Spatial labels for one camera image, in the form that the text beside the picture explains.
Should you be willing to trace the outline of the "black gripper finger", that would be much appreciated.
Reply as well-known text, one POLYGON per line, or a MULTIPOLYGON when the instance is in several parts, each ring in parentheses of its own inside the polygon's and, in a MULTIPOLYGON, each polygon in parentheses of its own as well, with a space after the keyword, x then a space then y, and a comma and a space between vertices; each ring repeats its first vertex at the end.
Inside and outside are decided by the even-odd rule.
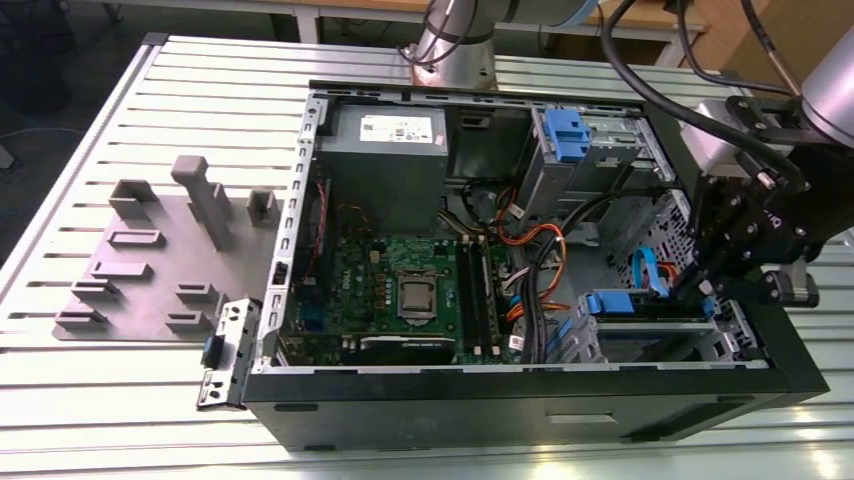
POLYGON ((710 174, 699 176, 688 220, 692 261, 682 270, 672 290, 675 300, 718 295, 706 279, 706 263, 716 250, 750 251, 760 233, 755 206, 744 181, 710 174))
POLYGON ((714 292, 724 298, 758 303, 767 299, 759 264, 750 251, 716 250, 706 263, 714 292))

